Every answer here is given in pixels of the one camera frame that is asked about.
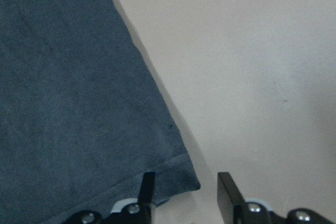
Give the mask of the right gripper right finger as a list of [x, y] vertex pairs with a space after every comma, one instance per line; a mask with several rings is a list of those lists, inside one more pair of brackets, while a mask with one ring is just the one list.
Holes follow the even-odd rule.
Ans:
[[225, 224], [248, 223], [247, 203], [229, 172], [217, 174], [217, 204]]

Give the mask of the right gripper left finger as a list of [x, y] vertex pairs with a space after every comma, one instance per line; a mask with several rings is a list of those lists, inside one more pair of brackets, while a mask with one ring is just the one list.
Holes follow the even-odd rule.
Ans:
[[146, 172], [143, 174], [140, 191], [138, 194], [139, 223], [153, 223], [155, 205], [153, 203], [155, 189], [155, 172]]

